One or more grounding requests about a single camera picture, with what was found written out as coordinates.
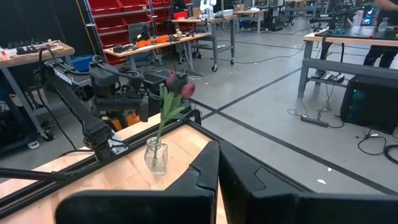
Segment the tulip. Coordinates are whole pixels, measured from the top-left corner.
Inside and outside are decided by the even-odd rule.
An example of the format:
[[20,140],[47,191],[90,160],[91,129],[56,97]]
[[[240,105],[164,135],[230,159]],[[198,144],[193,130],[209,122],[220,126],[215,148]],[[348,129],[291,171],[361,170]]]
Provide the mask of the tulip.
[[193,95],[193,92],[195,92],[195,84],[190,82],[182,87],[181,95],[183,95],[186,99],[189,99]]
[[170,88],[172,86],[172,83],[174,82],[174,80],[176,80],[177,78],[178,77],[177,77],[176,73],[170,72],[169,77],[167,77],[167,79],[166,79],[166,86]]

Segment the concrete floor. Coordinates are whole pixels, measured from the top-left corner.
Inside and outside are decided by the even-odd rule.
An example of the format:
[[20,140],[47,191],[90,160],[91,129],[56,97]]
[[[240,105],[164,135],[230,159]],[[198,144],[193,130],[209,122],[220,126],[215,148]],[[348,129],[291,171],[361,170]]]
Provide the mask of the concrete floor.
[[[195,68],[205,76],[194,80],[197,90],[193,97],[203,112],[203,126],[316,192],[398,194],[398,166],[384,156],[369,156],[357,148],[360,139],[356,136],[362,137],[368,129],[353,124],[341,129],[322,128],[287,113],[290,108],[304,112],[297,99],[303,50],[293,57],[238,63],[293,55],[303,47],[306,33],[305,19],[279,32],[239,32],[236,64],[231,66],[230,53],[223,52],[217,72],[211,71],[212,53],[204,51],[203,58],[194,61]],[[220,45],[228,44],[229,34],[222,33],[219,39]],[[369,46],[350,46],[346,46],[344,61],[362,64]],[[339,45],[332,45],[328,59],[340,60],[340,52]],[[398,68],[396,60],[392,68]],[[333,111],[323,113],[322,120],[334,126],[341,124],[333,115],[339,114],[344,93],[344,88],[334,88],[330,99]],[[316,117],[326,99],[325,85],[309,83],[303,98],[308,115]],[[81,126],[76,119],[66,115],[59,120],[76,147],[81,147]],[[54,129],[54,133],[56,140],[41,141],[41,147],[34,151],[9,153],[0,158],[0,166],[32,169],[70,150],[60,131]],[[393,137],[379,134],[387,138],[387,144],[396,143]],[[362,147],[379,152],[382,142],[372,140]],[[398,152],[391,154],[398,158]]]

